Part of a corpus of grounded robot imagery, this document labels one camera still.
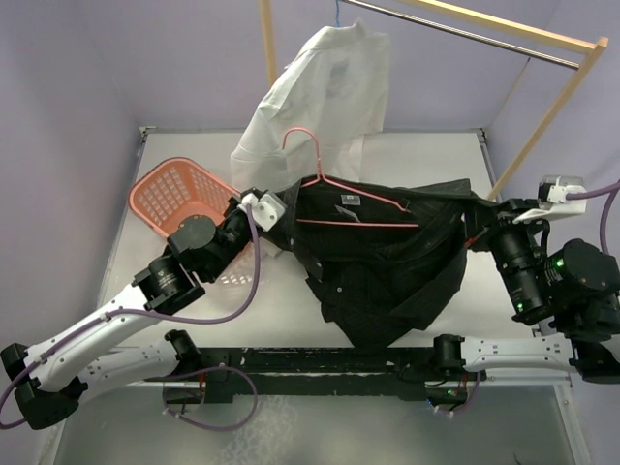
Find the pink wire hanger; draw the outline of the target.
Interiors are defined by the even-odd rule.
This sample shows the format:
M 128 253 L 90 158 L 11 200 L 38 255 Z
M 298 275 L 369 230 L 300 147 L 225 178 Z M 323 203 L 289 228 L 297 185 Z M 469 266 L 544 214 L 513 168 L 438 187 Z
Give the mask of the pink wire hanger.
M 360 221 L 358 216 L 354 214 L 353 211 L 349 210 L 351 206 L 361 206 L 361 199 L 367 198 L 374 202 L 384 203 L 388 206 L 396 208 L 400 212 L 407 213 L 408 209 L 402 206 L 397 201 L 393 201 L 391 199 L 381 197 L 369 192 L 365 192 L 363 190 L 356 189 L 346 184 L 342 184 L 336 182 L 333 179 L 330 179 L 326 176 L 323 163 L 322 163 L 322 155 L 320 143 L 316 135 L 307 128 L 304 127 L 292 127 L 288 129 L 283 138 L 282 138 L 282 149 L 286 148 L 288 139 L 290 134 L 295 132 L 301 132 L 310 137 L 310 139 L 314 142 L 315 147 L 315 155 L 317 161 L 317 173 L 316 176 L 309 181 L 301 182 L 299 184 L 299 190 L 308 189 L 316 185 L 329 185 L 336 189 L 342 191 L 341 200 L 345 200 L 345 204 L 341 207 L 341 209 L 345 212 L 345 216 L 349 218 L 349 221 L 335 221 L 335 220 L 316 220 L 316 219 L 303 219 L 298 218 L 297 222 L 306 223 L 306 224 L 316 224 L 316 225 L 331 225 L 331 226 L 342 226 L 342 227 L 357 227 L 357 228 L 386 228 L 386 229 L 414 229 L 418 228 L 419 224 L 416 223 L 387 223 L 387 222 L 363 222 Z

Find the dark pinstriped shirt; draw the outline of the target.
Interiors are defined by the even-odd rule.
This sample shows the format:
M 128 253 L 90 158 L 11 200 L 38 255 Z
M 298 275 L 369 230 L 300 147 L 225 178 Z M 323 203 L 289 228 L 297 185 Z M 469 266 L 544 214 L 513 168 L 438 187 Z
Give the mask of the dark pinstriped shirt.
M 349 221 L 342 191 L 329 185 L 299 190 L 303 178 L 278 192 L 287 207 L 266 234 L 305 268 L 306 283 L 354 347 L 372 353 L 413 329 L 427 329 L 460 291 L 466 266 L 464 213 L 486 201 L 469 179 L 391 188 L 357 188 L 397 201 L 407 213 L 367 198 L 349 210 L 363 222 L 416 223 L 414 229 L 357 228 L 297 222 L 298 218 Z

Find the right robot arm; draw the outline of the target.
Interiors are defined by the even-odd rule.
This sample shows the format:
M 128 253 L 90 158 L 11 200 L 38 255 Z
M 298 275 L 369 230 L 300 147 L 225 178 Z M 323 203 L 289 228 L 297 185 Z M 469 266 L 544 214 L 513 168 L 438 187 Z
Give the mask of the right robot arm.
M 576 373 L 600 385 L 619 382 L 619 265 L 598 247 L 572 239 L 547 251 L 554 208 L 535 200 L 492 202 L 468 210 L 465 248 L 492 255 L 514 310 L 527 326 L 548 321 L 553 332 L 528 339 L 441 335 L 432 371 L 442 379 L 489 369 Z

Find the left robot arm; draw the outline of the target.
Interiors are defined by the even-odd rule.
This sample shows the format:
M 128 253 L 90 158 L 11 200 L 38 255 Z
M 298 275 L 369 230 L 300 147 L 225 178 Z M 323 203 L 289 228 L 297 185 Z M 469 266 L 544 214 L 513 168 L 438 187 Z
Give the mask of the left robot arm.
M 172 235 L 180 245 L 164 252 L 139 272 L 108 303 L 46 341 L 12 344 L 1 352 L 10 379 L 1 395 L 13 399 L 21 417 L 2 423 L 4 430 L 28 425 L 51 427 L 104 393 L 150 379 L 188 380 L 210 372 L 184 330 L 171 330 L 158 342 L 122 349 L 120 343 L 160 322 L 214 326 L 240 317 L 258 291 L 261 253 L 254 253 L 254 277 L 249 294 L 234 312 L 215 318 L 180 316 L 180 311 L 205 294 L 248 244 L 260 245 L 264 209 L 253 194 L 233 201 L 225 220 L 215 225 L 198 216 Z

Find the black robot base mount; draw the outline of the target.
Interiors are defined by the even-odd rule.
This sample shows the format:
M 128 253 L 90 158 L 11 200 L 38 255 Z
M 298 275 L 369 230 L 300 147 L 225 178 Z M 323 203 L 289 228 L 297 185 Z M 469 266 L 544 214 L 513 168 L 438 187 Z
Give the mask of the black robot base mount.
M 330 348 L 202 348 L 201 366 L 231 366 L 248 374 L 258 393 L 289 396 L 396 397 L 424 401 L 429 396 L 465 398 L 464 384 L 476 375 L 464 369 L 454 350 L 389 348 L 375 354 Z M 247 384 L 233 373 L 215 372 L 209 381 L 248 395 Z

